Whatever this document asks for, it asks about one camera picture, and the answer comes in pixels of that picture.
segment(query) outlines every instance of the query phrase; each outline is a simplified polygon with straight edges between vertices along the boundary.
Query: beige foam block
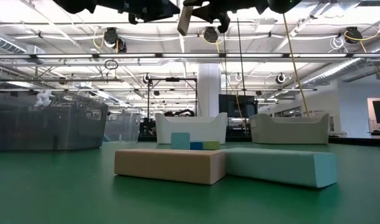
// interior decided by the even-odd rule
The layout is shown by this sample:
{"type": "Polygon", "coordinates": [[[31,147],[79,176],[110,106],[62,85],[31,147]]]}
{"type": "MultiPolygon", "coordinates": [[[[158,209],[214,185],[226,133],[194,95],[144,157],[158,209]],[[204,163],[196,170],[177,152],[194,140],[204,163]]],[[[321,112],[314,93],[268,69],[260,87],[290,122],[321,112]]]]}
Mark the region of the beige foam block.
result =
{"type": "Polygon", "coordinates": [[[120,175],[212,185],[226,174],[221,151],[124,149],[115,151],[120,175]]]}
{"type": "Polygon", "coordinates": [[[192,9],[194,6],[183,6],[182,14],[178,22],[178,31],[185,37],[188,34],[192,9]]]}

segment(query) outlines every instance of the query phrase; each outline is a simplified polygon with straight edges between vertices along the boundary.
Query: light blue foam block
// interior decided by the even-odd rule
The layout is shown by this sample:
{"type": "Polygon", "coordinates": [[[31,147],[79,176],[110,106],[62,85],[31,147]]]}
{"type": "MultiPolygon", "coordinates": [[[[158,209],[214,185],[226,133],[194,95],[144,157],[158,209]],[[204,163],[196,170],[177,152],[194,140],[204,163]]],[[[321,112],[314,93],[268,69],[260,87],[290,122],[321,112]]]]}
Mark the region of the light blue foam block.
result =
{"type": "Polygon", "coordinates": [[[190,133],[172,133],[171,149],[190,149],[190,133]]]}
{"type": "Polygon", "coordinates": [[[223,149],[230,175],[322,188],[337,182],[336,157],[328,152],[223,149]]]}

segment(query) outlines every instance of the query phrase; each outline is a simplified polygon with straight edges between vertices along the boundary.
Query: yellow cable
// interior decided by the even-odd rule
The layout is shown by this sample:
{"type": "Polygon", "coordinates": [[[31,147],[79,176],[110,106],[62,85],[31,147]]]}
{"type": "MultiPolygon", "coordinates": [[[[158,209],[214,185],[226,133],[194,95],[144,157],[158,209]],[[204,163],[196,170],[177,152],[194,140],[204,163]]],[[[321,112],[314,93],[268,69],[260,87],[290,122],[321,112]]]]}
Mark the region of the yellow cable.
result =
{"type": "MultiPolygon", "coordinates": [[[[215,43],[215,44],[216,44],[216,50],[217,50],[217,53],[220,53],[220,51],[219,51],[219,44],[220,44],[220,43],[221,43],[221,42],[219,42],[219,43],[215,43]]],[[[232,86],[232,84],[230,84],[229,79],[227,78],[227,76],[226,76],[226,82],[230,85],[230,88],[232,88],[232,91],[234,92],[235,100],[236,100],[236,102],[237,102],[237,107],[238,107],[239,112],[240,112],[241,123],[242,123],[242,125],[244,126],[244,128],[247,128],[246,125],[245,125],[244,119],[243,119],[243,117],[242,117],[242,114],[241,114],[240,103],[239,103],[239,97],[237,96],[237,93],[234,91],[233,86],[232,86]]]]}
{"type": "Polygon", "coordinates": [[[345,36],[346,38],[348,38],[348,39],[351,39],[351,40],[365,41],[365,40],[369,40],[369,39],[373,39],[373,38],[377,37],[378,34],[379,34],[379,29],[380,29],[380,27],[378,28],[378,31],[377,31],[377,34],[376,34],[376,35],[374,35],[374,36],[372,36],[372,37],[365,38],[365,39],[357,39],[357,38],[350,37],[350,36],[346,35],[346,34],[348,33],[348,31],[346,31],[346,32],[344,33],[344,36],[345,36]]]}
{"type": "Polygon", "coordinates": [[[97,44],[96,44],[96,31],[97,30],[95,30],[95,34],[93,35],[93,44],[94,44],[94,46],[96,47],[96,48],[98,48],[98,49],[100,49],[100,48],[102,48],[103,47],[103,45],[104,45],[104,32],[103,32],[103,37],[102,37],[102,45],[101,46],[98,46],[97,44]]]}
{"type": "Polygon", "coordinates": [[[363,41],[361,41],[360,44],[362,45],[362,48],[363,48],[363,50],[364,50],[364,53],[367,53],[366,48],[364,47],[363,41]]]}
{"type": "Polygon", "coordinates": [[[304,104],[305,109],[306,109],[306,115],[309,118],[309,109],[308,109],[308,105],[306,104],[305,96],[303,94],[302,85],[301,85],[300,78],[299,78],[298,72],[297,72],[297,66],[295,65],[294,54],[293,54],[293,51],[292,51],[292,45],[291,45],[291,39],[290,39],[290,33],[288,31],[287,20],[285,19],[285,14],[284,13],[283,13],[283,19],[284,19],[284,24],[285,24],[285,31],[287,33],[288,45],[290,46],[290,53],[291,53],[292,64],[294,66],[295,76],[297,78],[298,86],[300,87],[303,104],[304,104]]]}

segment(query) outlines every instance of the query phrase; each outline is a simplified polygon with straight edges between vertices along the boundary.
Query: green foam block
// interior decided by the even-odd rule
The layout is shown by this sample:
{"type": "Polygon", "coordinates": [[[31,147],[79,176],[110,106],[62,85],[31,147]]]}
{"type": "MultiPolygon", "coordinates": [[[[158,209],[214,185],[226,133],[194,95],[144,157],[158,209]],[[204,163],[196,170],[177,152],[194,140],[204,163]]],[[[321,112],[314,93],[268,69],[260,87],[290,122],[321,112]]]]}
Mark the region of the green foam block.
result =
{"type": "Polygon", "coordinates": [[[204,150],[218,150],[220,148],[219,141],[204,141],[204,150]]]}
{"type": "Polygon", "coordinates": [[[247,148],[222,151],[230,175],[315,188],[337,182],[333,153],[247,148]]]}

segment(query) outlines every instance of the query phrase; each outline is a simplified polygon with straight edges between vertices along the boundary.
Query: white column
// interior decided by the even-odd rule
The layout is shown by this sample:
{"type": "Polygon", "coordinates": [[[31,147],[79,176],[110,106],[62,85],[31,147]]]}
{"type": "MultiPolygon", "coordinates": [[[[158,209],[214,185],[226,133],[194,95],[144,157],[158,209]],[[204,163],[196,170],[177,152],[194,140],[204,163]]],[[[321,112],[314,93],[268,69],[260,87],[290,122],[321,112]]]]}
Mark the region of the white column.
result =
{"type": "Polygon", "coordinates": [[[198,65],[198,112],[197,116],[209,117],[219,114],[221,93],[221,70],[218,63],[198,65]]]}

